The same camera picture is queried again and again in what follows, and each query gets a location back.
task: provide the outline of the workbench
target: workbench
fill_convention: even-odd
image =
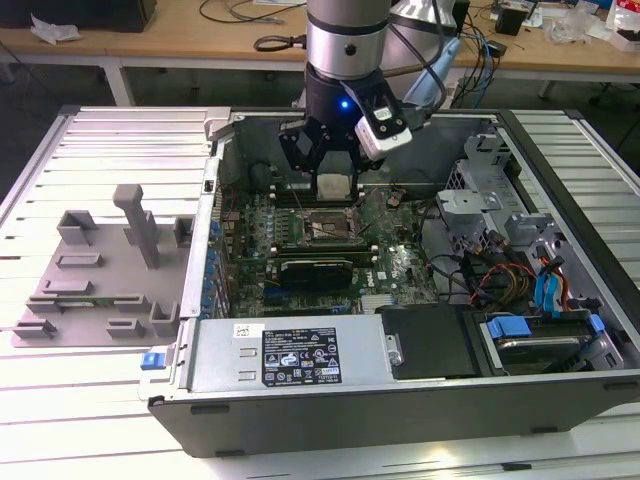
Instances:
[[[584,120],[559,111],[515,114],[640,281],[638,262],[627,256],[640,242],[636,177]],[[13,325],[24,310],[59,242],[56,224],[65,210],[88,209],[97,223],[121,223],[122,211],[111,197],[118,183],[127,182],[142,185],[143,206],[159,224],[194,214],[210,151],[203,121],[224,124],[228,116],[223,107],[83,108],[61,114],[0,207],[0,327]],[[576,173],[578,166],[587,177]],[[535,191],[531,181],[523,186]],[[592,201],[598,198],[610,201]],[[543,198],[533,200],[544,210]],[[616,250],[622,243],[636,244],[635,250]],[[144,472],[149,478],[193,480],[586,479],[640,472],[640,403],[614,408],[568,433],[193,459],[139,398],[145,348],[14,349],[11,335],[0,333],[0,478],[112,480]],[[509,473],[514,468],[525,470]]]
[[[472,1],[471,14],[486,0]],[[198,13],[199,1],[158,0],[156,12],[142,33],[116,33],[82,30],[83,38],[49,45],[27,29],[0,29],[0,40],[32,64],[93,65],[104,69],[115,103],[135,105],[126,67],[164,67],[185,69],[232,69],[265,71],[303,71],[305,52],[292,49],[258,53],[254,41],[265,35],[295,36],[304,33],[306,12],[294,9],[279,15],[285,25],[235,24],[211,22]],[[273,7],[247,5],[242,12],[260,15]],[[205,12],[215,18],[230,18],[222,2],[212,0]],[[587,82],[640,82],[640,55],[625,53],[602,40],[590,44],[553,45],[541,29],[521,29],[517,37],[493,32],[488,12],[474,18],[489,36],[508,46],[497,77],[528,80]],[[476,52],[465,40],[451,78],[458,79],[472,69]],[[0,51],[0,61],[12,62]]]

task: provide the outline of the power supply label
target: power supply label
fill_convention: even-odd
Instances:
[[[335,328],[265,330],[262,357],[267,387],[342,383]]]

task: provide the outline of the dark floor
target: dark floor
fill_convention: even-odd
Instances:
[[[32,68],[51,93],[22,69],[15,71],[15,83],[0,85],[0,199],[38,146],[59,105],[113,105],[109,86],[99,80],[97,68]],[[139,105],[287,106],[303,86],[302,74],[284,72],[267,79],[262,72],[200,71],[197,90],[190,88],[186,70],[160,73],[157,69],[130,69],[129,77]],[[599,84],[558,83],[548,100],[537,96],[541,85],[539,81],[497,79],[480,106],[579,110],[613,146],[640,116],[637,109],[634,111],[640,104],[640,91],[628,85],[611,88],[598,107],[590,105],[588,100],[598,94]],[[467,98],[462,106],[470,108],[472,102],[473,98]],[[620,154],[634,170],[640,171],[640,128],[631,135]]]

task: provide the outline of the gray 3d printed holder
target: gray 3d printed holder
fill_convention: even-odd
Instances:
[[[158,226],[142,196],[140,185],[116,188],[113,203],[128,225],[64,213],[62,240],[13,327],[14,346],[152,346],[175,338],[193,218]]]

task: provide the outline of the white sticker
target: white sticker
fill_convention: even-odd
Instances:
[[[376,110],[373,112],[373,114],[381,122],[384,122],[385,120],[388,120],[393,117],[393,115],[391,114],[391,110],[389,110],[387,107],[383,107],[380,110]]]
[[[233,325],[233,338],[262,337],[264,323],[236,323]]]

